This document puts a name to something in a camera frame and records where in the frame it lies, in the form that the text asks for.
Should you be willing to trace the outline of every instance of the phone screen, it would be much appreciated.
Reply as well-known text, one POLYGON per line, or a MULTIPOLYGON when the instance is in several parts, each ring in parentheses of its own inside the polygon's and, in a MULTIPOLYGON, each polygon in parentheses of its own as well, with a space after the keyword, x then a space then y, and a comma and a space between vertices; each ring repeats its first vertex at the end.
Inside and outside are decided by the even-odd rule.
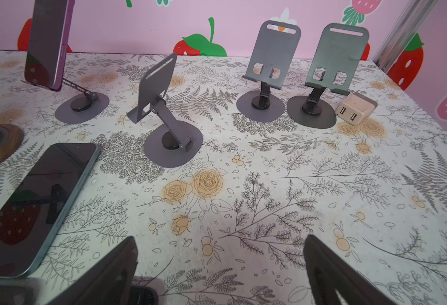
POLYGON ((25 80, 60 90, 74 0, 36 0, 32 15, 25 80))
POLYGON ((57 143, 39 158, 0 210, 0 276, 29 269, 85 168, 92 143, 57 143))

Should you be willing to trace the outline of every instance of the stand arm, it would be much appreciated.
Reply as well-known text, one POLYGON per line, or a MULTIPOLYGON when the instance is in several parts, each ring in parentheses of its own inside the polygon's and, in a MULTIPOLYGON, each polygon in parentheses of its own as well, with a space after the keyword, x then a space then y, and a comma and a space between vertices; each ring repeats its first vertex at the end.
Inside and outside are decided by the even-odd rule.
POLYGON ((178 141, 180 149, 188 151, 193 145, 188 133, 181 127, 180 123, 173 116, 171 111, 166 107, 166 102, 159 99, 155 104, 151 104, 151 110, 157 114, 164 124, 169 128, 173 137, 178 141))
POLYGON ((62 79, 62 83, 65 84, 65 85, 70 86, 73 89, 76 89, 76 90, 78 90, 80 92, 83 92, 85 97, 87 99, 89 99, 90 101, 96 101, 98 99, 98 94, 96 94, 95 92, 91 92, 88 89, 85 89, 85 88, 81 87, 80 85, 75 84, 72 81, 68 81, 67 79, 63 78, 62 79))

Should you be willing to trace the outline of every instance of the floral tablecloth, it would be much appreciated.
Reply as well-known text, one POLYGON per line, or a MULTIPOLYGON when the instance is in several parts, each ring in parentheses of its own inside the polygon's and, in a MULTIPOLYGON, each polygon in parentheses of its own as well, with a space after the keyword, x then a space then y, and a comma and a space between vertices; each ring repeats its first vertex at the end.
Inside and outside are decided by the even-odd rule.
MULTIPOLYGON (((133 124, 138 84, 163 56, 68 54, 65 77, 110 97, 84 124, 56 107, 78 92, 22 83, 25 53, 0 51, 0 123, 25 142, 0 164, 0 208, 46 148, 97 143, 102 152, 42 265, 31 278, 44 304, 126 236, 139 264, 134 284, 166 304, 310 304, 302 257, 308 234, 397 303, 447 304, 447 132, 371 62, 350 89, 379 106, 354 127, 326 130, 240 114, 237 98, 258 83, 242 78, 247 58, 178 57, 168 107, 204 136, 188 164, 161 168, 143 143, 162 122, 133 124)), ((311 61, 294 59, 285 103, 307 95, 311 61)), ((328 90, 334 107, 343 99, 328 90)))

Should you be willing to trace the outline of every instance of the round stand base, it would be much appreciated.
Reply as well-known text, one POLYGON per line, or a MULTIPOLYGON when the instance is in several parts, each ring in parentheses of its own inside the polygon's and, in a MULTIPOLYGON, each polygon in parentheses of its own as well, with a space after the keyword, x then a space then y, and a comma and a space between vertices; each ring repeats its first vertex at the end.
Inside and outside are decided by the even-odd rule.
POLYGON ((203 144, 202 132, 195 126, 184 121, 178 121, 182 128, 188 132, 193 145, 188 151, 181 149, 166 149, 163 146, 163 137, 169 131, 166 125, 161 125, 154 130, 144 143, 144 154, 155 164, 162 167, 178 167, 187 163, 200 150, 203 144))
POLYGON ((24 132, 11 124, 0 124, 0 163, 11 156, 22 144, 24 132))
POLYGON ((306 102, 307 96, 295 96, 288 100, 286 104, 288 115, 296 123, 319 129, 326 129, 333 127, 337 122, 335 111, 326 101, 319 100, 318 106, 322 108, 322 113, 317 117, 308 116, 301 110, 301 107, 306 102))
POLYGON ((80 102, 77 100, 81 99, 81 102, 83 102, 83 100, 86 100, 84 94, 78 94, 62 103, 58 107, 58 109, 56 109, 54 116, 56 117, 56 119, 66 124, 80 124, 86 122, 87 120, 93 119, 94 117, 102 113, 102 111, 104 111, 110 103, 110 99, 108 98, 108 96, 98 92, 97 94, 98 99, 94 101, 93 106, 89 107, 87 110, 75 112, 73 111, 73 109, 71 109, 72 102, 75 102, 75 104, 77 104, 78 102, 80 102))
POLYGON ((252 99, 259 97, 261 92, 249 91, 239 97, 236 102, 237 109, 251 120, 260 123, 268 123, 278 119, 284 113, 284 103, 276 96, 269 96, 269 108, 266 110, 257 110, 252 106, 252 99))

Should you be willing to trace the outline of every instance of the round wooden base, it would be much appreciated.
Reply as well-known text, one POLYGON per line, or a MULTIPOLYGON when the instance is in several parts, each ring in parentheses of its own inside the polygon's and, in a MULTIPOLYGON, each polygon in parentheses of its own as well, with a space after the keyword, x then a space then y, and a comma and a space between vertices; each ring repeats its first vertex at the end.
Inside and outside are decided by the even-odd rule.
POLYGON ((12 124, 0 124, 0 163, 11 156, 22 144, 24 132, 12 124))

